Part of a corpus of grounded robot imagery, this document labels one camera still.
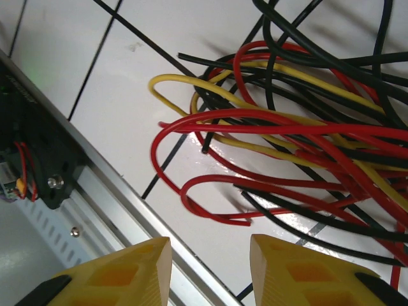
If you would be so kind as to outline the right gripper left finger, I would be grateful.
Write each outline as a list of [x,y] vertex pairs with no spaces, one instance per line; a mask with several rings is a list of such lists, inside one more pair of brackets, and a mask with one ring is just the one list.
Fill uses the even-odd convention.
[[172,270],[168,237],[126,247],[61,271],[19,305],[167,305]]

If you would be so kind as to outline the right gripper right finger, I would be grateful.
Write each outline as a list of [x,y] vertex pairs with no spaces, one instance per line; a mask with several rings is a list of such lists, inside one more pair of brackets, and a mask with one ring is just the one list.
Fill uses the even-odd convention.
[[360,265],[264,234],[253,234],[256,305],[407,305],[407,298]]

